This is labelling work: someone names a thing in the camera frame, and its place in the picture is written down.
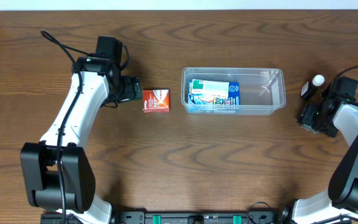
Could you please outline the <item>blue Cool Fever box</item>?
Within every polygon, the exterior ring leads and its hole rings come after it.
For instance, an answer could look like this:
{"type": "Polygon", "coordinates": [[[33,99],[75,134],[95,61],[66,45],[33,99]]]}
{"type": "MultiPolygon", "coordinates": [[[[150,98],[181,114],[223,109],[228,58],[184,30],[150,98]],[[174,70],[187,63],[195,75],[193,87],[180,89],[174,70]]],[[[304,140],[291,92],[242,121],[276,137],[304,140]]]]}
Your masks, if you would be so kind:
{"type": "Polygon", "coordinates": [[[229,96],[227,98],[218,98],[211,96],[192,95],[191,81],[188,82],[188,103],[191,105],[240,105],[240,91],[238,82],[229,82],[229,96]]]}

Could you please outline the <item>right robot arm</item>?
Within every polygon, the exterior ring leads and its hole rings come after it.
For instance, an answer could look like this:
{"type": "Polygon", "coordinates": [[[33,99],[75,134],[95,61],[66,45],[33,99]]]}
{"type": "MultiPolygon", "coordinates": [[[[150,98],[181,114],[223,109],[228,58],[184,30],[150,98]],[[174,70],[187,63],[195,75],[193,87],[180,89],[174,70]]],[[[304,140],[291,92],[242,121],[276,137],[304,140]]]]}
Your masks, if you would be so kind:
{"type": "Polygon", "coordinates": [[[328,189],[296,200],[289,223],[358,222],[358,103],[357,80],[337,77],[322,93],[320,104],[308,103],[299,124],[315,133],[341,133],[349,148],[334,171],[328,189]]]}

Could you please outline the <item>dark green round-logo box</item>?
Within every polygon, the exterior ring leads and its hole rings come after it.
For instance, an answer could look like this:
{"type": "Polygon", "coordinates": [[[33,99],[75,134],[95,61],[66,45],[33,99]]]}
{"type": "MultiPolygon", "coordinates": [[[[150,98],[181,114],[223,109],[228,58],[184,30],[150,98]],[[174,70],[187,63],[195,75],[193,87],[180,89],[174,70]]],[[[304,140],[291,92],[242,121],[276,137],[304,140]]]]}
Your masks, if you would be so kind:
{"type": "Polygon", "coordinates": [[[313,133],[318,133],[318,130],[316,130],[314,128],[314,124],[300,123],[300,126],[308,131],[313,132],[313,133]]]}

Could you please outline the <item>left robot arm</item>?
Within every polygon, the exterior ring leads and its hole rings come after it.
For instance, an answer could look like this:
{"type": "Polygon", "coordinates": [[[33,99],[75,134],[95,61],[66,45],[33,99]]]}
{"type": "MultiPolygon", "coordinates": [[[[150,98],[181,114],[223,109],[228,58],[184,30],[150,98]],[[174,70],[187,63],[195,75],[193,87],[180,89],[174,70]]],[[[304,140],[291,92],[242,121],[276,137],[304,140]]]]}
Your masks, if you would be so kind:
{"type": "Polygon", "coordinates": [[[38,143],[27,142],[21,167],[28,202],[59,212],[54,223],[111,223],[113,207],[96,195],[96,179],[85,153],[100,108],[142,99],[139,77],[123,76],[128,49],[114,37],[98,37],[94,53],[73,59],[67,97],[38,143]]]}

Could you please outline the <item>white green Panadol box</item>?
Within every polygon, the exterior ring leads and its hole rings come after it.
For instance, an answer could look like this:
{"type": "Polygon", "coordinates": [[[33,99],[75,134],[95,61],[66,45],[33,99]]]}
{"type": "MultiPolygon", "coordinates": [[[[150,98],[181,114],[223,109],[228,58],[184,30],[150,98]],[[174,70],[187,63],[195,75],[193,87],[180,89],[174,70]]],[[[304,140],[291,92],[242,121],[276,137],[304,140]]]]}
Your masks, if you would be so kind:
{"type": "Polygon", "coordinates": [[[227,98],[229,96],[229,82],[193,79],[191,81],[191,94],[227,98]]]}

